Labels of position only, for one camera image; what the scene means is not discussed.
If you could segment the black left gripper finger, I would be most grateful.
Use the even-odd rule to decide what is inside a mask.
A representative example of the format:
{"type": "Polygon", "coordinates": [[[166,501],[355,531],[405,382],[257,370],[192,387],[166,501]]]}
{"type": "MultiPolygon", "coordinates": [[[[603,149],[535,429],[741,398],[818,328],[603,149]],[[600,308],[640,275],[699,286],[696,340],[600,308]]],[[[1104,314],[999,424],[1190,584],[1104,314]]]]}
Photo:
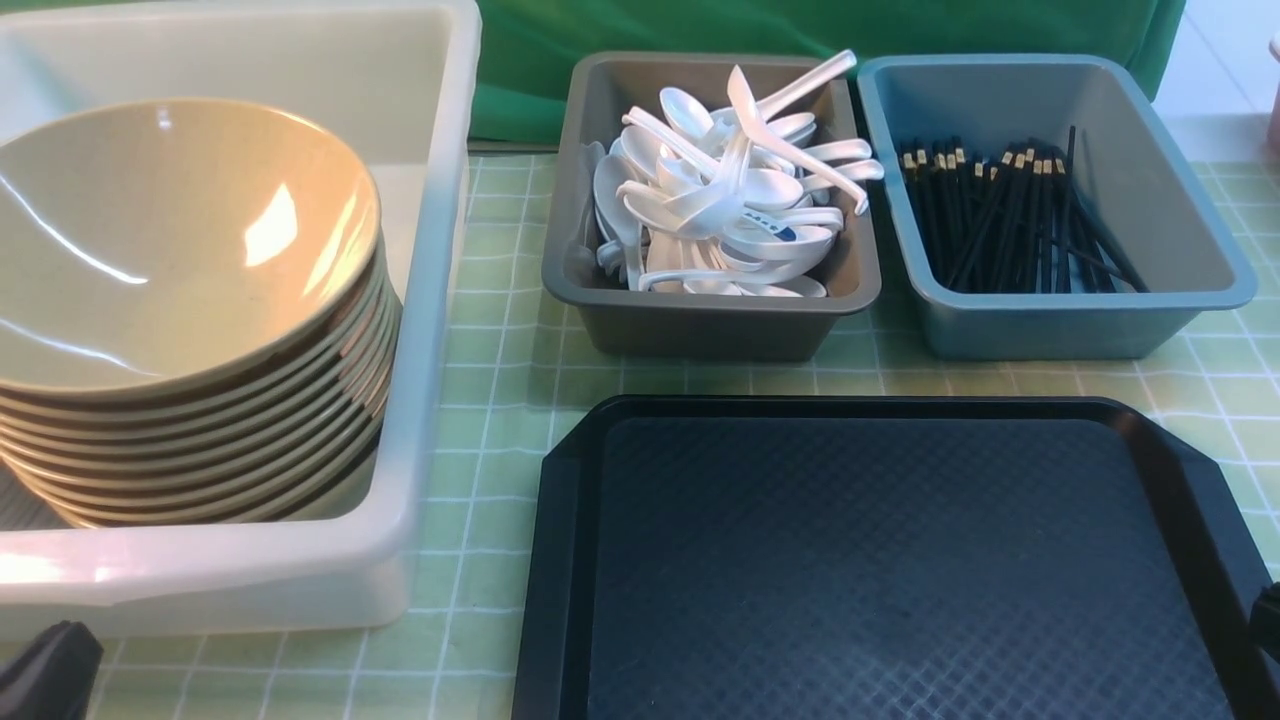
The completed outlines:
{"type": "Polygon", "coordinates": [[[40,632],[3,664],[3,719],[84,719],[104,647],[83,623],[40,632]]]}

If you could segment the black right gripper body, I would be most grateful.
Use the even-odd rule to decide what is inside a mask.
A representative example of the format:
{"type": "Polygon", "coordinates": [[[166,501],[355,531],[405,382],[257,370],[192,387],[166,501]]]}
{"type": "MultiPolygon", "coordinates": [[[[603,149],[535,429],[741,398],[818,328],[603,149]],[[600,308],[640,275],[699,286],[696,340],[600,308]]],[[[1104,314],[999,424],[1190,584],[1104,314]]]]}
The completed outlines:
{"type": "Polygon", "coordinates": [[[1251,643],[1280,664],[1280,584],[1266,585],[1251,606],[1251,643]]]}

